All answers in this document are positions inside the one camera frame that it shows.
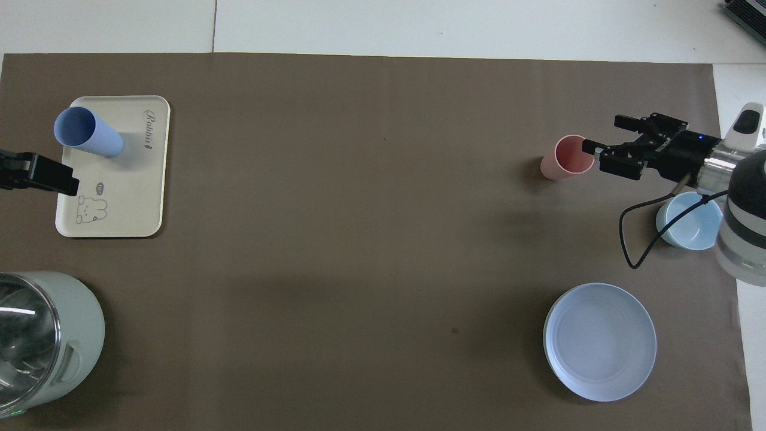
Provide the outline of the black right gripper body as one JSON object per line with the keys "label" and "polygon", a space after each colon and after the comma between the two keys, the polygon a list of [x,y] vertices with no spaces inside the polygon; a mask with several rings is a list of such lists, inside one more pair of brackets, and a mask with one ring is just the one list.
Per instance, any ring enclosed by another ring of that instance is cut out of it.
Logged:
{"label": "black right gripper body", "polygon": [[698,180],[700,170],[722,139],[715,136],[681,131],[665,144],[656,148],[649,168],[666,180]]}

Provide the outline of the pink cup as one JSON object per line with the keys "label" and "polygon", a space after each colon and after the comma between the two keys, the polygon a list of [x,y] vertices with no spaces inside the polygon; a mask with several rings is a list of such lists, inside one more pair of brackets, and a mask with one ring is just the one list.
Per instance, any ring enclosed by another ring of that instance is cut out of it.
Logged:
{"label": "pink cup", "polygon": [[593,154],[583,151],[585,137],[566,135],[548,150],[540,162],[540,172],[548,180],[558,181],[588,172],[595,164]]}

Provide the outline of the blue ribbed cup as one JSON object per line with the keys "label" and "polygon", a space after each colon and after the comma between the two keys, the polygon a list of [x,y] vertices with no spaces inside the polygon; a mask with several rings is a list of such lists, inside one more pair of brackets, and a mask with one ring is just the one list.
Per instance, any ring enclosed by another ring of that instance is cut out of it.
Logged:
{"label": "blue ribbed cup", "polygon": [[122,136],[87,107],[68,107],[54,121],[54,137],[63,147],[107,158],[121,155]]}

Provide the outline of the cream tray with rabbit print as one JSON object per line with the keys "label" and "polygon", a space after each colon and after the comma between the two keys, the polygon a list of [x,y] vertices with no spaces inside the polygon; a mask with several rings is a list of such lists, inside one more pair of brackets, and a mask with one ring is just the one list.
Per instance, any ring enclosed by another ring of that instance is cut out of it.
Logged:
{"label": "cream tray with rabbit print", "polygon": [[157,95],[80,96],[85,107],[123,138],[122,152],[104,157],[65,148],[61,161],[80,183],[57,197],[55,226],[69,238],[144,238],[163,221],[171,106]]}

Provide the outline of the light blue bowl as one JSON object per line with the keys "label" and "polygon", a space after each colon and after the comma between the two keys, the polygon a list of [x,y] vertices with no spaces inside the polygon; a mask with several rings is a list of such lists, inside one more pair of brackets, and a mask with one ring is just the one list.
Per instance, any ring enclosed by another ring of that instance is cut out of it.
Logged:
{"label": "light blue bowl", "polygon": [[[655,216],[656,229],[660,231],[676,216],[701,200],[695,192],[678,194],[659,208]],[[716,201],[701,205],[684,218],[679,219],[662,235],[662,240],[678,248],[692,251],[706,250],[714,246],[723,220],[723,213]]]}

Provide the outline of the dark grey ridged device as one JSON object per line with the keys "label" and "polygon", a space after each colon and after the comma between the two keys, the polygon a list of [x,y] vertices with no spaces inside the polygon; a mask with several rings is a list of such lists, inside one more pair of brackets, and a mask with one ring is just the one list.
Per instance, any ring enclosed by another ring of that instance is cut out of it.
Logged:
{"label": "dark grey ridged device", "polygon": [[726,16],[766,46],[766,0],[724,0]]}

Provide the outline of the pale green electric pot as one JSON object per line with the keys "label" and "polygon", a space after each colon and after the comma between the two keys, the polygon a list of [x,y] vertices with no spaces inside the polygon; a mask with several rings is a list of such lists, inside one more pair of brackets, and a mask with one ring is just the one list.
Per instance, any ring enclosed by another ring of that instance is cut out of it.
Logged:
{"label": "pale green electric pot", "polygon": [[54,308],[59,345],[55,365],[44,387],[8,417],[60,399],[80,385],[98,362],[103,350],[106,323],[93,292],[76,278],[60,272],[0,272],[21,276],[39,286]]}

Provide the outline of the glass pot lid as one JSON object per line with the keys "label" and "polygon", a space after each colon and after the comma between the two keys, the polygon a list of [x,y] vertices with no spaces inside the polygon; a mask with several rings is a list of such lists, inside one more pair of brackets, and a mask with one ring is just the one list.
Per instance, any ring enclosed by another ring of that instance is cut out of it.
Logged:
{"label": "glass pot lid", "polygon": [[44,387],[58,345],[46,293],[21,276],[0,274],[0,417],[23,410]]}

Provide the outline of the pale blue plate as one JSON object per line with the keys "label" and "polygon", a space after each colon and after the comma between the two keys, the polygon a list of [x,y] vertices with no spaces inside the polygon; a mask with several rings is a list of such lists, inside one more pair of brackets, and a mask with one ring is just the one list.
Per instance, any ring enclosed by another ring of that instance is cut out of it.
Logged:
{"label": "pale blue plate", "polygon": [[597,403],[631,396],[651,375],[658,342],[645,306],[621,287],[572,287],[545,317],[548,366],[572,393]]}

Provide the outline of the brown paper table mat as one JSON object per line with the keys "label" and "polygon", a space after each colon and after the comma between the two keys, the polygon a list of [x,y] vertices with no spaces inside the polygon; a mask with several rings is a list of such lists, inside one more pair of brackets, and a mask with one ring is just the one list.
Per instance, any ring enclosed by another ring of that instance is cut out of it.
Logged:
{"label": "brown paper table mat", "polygon": [[[171,106],[161,231],[65,238],[56,197],[0,190],[0,271],[63,272],[106,321],[69,395],[0,431],[746,431],[736,281],[659,243],[626,266],[618,217],[668,193],[592,169],[552,182],[564,135],[617,114],[719,131],[710,65],[276,54],[6,55],[0,148],[60,159],[80,96]],[[637,393],[593,403],[543,325],[606,282],[653,319]]]}

